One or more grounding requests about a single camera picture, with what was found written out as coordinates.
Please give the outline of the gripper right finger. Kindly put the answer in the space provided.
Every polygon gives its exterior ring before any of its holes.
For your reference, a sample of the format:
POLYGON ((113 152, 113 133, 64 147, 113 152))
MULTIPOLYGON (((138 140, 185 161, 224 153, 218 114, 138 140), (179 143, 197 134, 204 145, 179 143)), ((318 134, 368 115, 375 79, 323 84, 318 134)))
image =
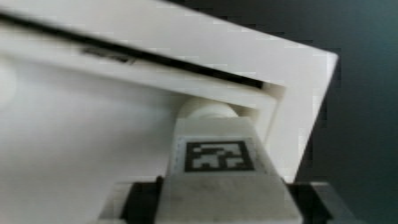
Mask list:
POLYGON ((327 182, 286 184, 298 208, 300 224, 355 224, 355 215, 327 182))

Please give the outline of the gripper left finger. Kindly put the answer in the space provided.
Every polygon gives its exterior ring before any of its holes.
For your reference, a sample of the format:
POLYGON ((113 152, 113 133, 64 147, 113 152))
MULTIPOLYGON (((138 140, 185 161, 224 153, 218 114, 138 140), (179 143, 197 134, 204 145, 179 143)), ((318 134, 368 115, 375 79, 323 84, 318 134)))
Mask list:
POLYGON ((119 182, 110 190, 99 224, 154 224, 163 177, 119 182))

